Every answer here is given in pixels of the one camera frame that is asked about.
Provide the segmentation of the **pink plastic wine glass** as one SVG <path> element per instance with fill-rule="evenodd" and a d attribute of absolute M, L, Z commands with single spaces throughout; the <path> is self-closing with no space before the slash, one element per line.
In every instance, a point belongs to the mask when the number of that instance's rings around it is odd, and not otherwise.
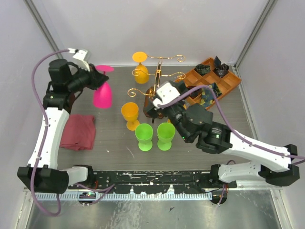
<path fill-rule="evenodd" d="M 114 71 L 114 68 L 109 65 L 96 65 L 95 68 L 103 74 Z M 112 90 L 107 82 L 94 91 L 93 105 L 102 109 L 112 106 Z"/>

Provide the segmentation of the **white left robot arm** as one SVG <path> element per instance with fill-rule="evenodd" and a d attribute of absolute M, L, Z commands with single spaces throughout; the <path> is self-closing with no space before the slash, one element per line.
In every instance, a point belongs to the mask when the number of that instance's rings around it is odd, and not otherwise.
<path fill-rule="evenodd" d="M 74 184 L 92 186 L 95 183 L 92 166 L 76 165 L 59 170 L 58 151 L 77 99 L 75 93 L 84 88 L 97 90 L 109 78 L 98 72 L 92 63 L 88 64 L 88 69 L 83 69 L 66 59 L 50 62 L 48 72 L 51 80 L 44 98 L 39 100 L 43 119 L 38 140 L 27 165 L 18 168 L 17 176 L 33 193 L 62 194 Z"/>

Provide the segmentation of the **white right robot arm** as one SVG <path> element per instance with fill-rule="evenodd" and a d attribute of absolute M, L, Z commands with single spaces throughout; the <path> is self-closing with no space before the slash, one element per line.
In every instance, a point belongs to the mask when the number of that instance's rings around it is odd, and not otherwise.
<path fill-rule="evenodd" d="M 295 145 L 273 146 L 247 137 L 233 129 L 226 117 L 223 117 L 224 124 L 214 122 L 213 113 L 200 104 L 184 108 L 183 100 L 202 88 L 215 96 L 213 89 L 204 84 L 188 89 L 183 81 L 167 81 L 157 88 L 145 111 L 153 118 L 159 114 L 167 117 L 185 143 L 196 142 L 196 147 L 203 152 L 248 160 L 242 164 L 212 165 L 211 181 L 227 184 L 264 179 L 270 185 L 287 187 L 300 178 L 298 163 L 305 159 L 298 156 Z"/>

